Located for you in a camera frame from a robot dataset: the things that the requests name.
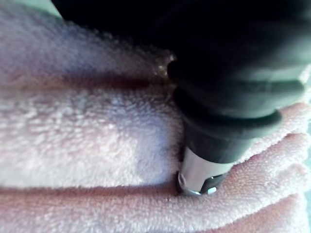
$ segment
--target screwdriver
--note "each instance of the screwdriver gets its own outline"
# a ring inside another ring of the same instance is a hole
[[[186,195],[212,194],[278,109],[304,92],[311,61],[308,0],[52,0],[65,20],[176,55],[168,76],[184,122],[176,177]]]

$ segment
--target towel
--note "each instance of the towel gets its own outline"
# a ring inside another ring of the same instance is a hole
[[[1,233],[310,232],[311,92],[214,195],[180,196],[172,59],[0,1]]]

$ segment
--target pink towel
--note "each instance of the pink towel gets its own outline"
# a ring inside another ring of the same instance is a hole
[[[178,196],[170,60],[0,2],[1,233],[310,232],[310,92],[215,195]]]

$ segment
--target towel fold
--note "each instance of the towel fold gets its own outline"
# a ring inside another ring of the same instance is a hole
[[[171,59],[0,2],[0,232],[310,232],[310,92],[217,193],[179,196]]]

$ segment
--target fabric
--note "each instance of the fabric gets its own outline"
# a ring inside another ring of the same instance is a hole
[[[171,59],[0,1],[1,233],[310,232],[310,92],[218,192],[179,196]]]

